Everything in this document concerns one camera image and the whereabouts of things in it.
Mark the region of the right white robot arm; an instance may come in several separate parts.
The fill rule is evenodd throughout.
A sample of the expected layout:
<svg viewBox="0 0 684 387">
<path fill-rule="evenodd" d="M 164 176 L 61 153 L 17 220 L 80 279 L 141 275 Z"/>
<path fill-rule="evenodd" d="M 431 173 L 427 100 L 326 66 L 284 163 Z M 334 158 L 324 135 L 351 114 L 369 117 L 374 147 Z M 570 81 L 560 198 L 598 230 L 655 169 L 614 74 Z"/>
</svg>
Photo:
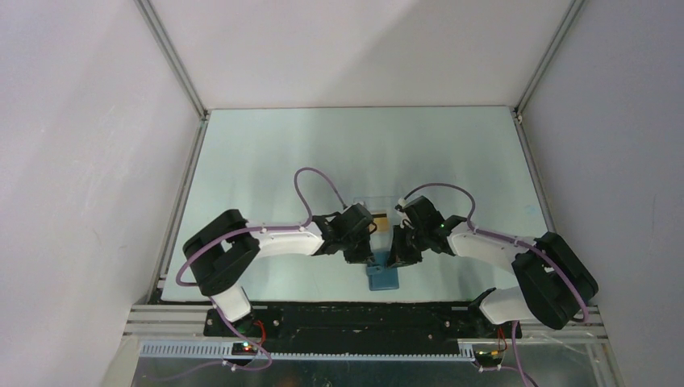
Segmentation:
<svg viewBox="0 0 684 387">
<path fill-rule="evenodd" d="M 515 237 L 469 225 L 467 218 L 445 218 L 424 196 L 395 207 L 402 221 L 394 226 L 388 265 L 418 264 L 426 251 L 480 260 L 515 276 L 507 289 L 490 288 L 469 305 L 469 326 L 481 337 L 504 323 L 536 320 L 560 330 L 583 312 L 599 291 L 598 282 L 558 234 Z"/>
</svg>

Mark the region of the clear acrylic box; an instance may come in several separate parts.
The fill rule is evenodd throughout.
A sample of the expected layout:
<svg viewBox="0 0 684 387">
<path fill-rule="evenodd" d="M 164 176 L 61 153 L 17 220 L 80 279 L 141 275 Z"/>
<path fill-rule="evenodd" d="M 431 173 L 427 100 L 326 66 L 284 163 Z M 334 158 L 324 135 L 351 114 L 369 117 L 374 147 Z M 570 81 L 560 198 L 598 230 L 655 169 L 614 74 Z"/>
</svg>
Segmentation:
<svg viewBox="0 0 684 387">
<path fill-rule="evenodd" d="M 374 252 L 389 251 L 394 236 L 394 227 L 402 221 L 401 214 L 396 210 L 402 196 L 393 194 L 363 194 L 352 198 L 353 203 L 360 203 L 373 216 L 370 236 L 370 247 Z"/>
</svg>

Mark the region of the blue card holder wallet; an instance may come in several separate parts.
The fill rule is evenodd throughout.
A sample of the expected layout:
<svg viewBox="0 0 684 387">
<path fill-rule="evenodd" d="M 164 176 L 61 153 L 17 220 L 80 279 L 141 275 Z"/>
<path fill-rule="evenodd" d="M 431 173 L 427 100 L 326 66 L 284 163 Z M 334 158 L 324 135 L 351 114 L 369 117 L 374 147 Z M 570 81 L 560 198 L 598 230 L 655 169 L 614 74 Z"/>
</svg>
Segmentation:
<svg viewBox="0 0 684 387">
<path fill-rule="evenodd" d="M 368 263 L 365 273 L 370 291 L 387 291 L 399 289 L 398 270 L 387 266 L 390 258 L 389 250 L 376 251 L 374 262 Z"/>
</svg>

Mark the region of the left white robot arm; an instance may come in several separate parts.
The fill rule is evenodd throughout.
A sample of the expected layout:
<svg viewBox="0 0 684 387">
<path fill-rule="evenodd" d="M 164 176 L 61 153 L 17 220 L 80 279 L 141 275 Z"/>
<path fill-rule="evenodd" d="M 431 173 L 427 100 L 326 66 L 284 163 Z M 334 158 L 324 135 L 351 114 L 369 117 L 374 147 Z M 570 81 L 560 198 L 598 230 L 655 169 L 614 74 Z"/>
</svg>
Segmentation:
<svg viewBox="0 0 684 387">
<path fill-rule="evenodd" d="M 361 204 L 313 215 L 302 225 L 252 225 L 238 210 L 227 210 L 185 242 L 186 261 L 176 282 L 197 287 L 224 317 L 228 330 L 246 335 L 254 328 L 255 314 L 239 279 L 254 260 L 341 252 L 350 264 L 366 264 L 373 260 L 373 225 L 373 216 Z"/>
</svg>

